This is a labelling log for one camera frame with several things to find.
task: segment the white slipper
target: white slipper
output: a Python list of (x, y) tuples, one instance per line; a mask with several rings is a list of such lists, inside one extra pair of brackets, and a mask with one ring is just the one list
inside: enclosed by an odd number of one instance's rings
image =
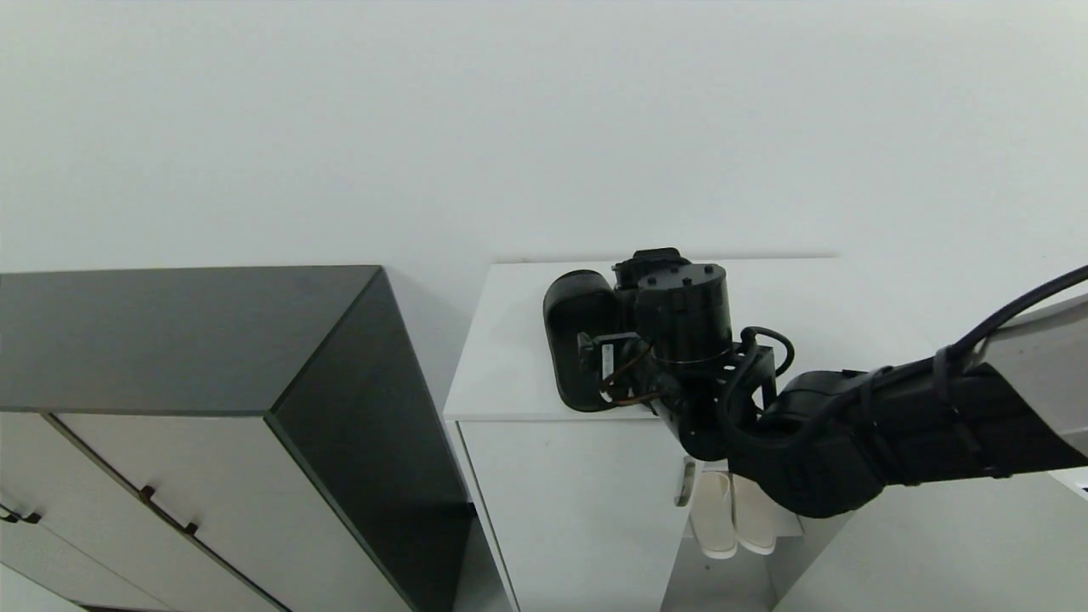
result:
[(737, 540), (756, 554), (775, 552), (775, 502), (752, 480), (732, 478)]
[(698, 477), (689, 519), (703, 554), (710, 559), (729, 559), (737, 554), (737, 534), (733, 530), (733, 507), (727, 475), (706, 472)]

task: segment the white drawer front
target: white drawer front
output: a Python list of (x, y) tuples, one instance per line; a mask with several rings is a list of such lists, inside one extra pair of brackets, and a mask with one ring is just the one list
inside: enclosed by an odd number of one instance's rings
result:
[(199, 524), (201, 541), (287, 608), (408, 611), (260, 417), (62, 419), (127, 480), (153, 484), (164, 511)]
[(76, 603), (170, 610), (40, 524), (0, 523), (0, 563)]
[(275, 608), (156, 517), (41, 416), (0, 415), (0, 489), (47, 527), (168, 607)]

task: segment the black cabinet top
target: black cabinet top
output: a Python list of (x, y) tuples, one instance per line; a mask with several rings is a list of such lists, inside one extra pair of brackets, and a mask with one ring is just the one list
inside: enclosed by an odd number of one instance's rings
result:
[(380, 271), (3, 274), (0, 409), (264, 414)]

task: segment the cabinet handle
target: cabinet handle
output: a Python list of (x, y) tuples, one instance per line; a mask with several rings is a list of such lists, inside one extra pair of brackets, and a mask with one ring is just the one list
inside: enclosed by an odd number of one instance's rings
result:
[(38, 514), (37, 512), (32, 512), (27, 516), (22, 516), (17, 512), (12, 511), (11, 509), (9, 509), (3, 504), (0, 504), (0, 510), (8, 513), (8, 516), (0, 517), (0, 521), (3, 521), (4, 523), (11, 523), (12, 525), (20, 522), (26, 523), (27, 525), (37, 525), (38, 522), (41, 521), (41, 515)]
[(695, 460), (683, 458), (683, 476), (680, 479), (680, 494), (677, 495), (677, 507), (684, 507), (691, 501), (692, 489), (695, 488)]
[(181, 523), (174, 521), (174, 517), (166, 514), (166, 511), (159, 507), (159, 504), (151, 501), (151, 495), (154, 494), (154, 487), (148, 485), (139, 490), (139, 501), (144, 502), (144, 505), (149, 507), (151, 512), (156, 514), (159, 518), (164, 521), (166, 525), (170, 525), (174, 530), (184, 534), (186, 536), (194, 536), (197, 533), (198, 525), (196, 523), (189, 523), (188, 525), (182, 526)]

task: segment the white cabinet top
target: white cabinet top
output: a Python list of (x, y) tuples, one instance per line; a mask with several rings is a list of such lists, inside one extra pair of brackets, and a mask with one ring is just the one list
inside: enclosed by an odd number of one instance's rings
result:
[[(738, 259), (726, 268), (733, 333), (746, 326), (786, 334), (796, 360), (779, 389), (814, 369), (869, 370), (931, 355), (937, 348), (878, 286), (843, 259)], [(577, 269), (610, 282), (613, 261), (499, 264), (491, 267), (443, 411), (447, 420), (657, 418), (643, 406), (601, 413), (567, 407), (556, 391), (544, 293)], [(776, 357), (782, 358), (781, 348)]]

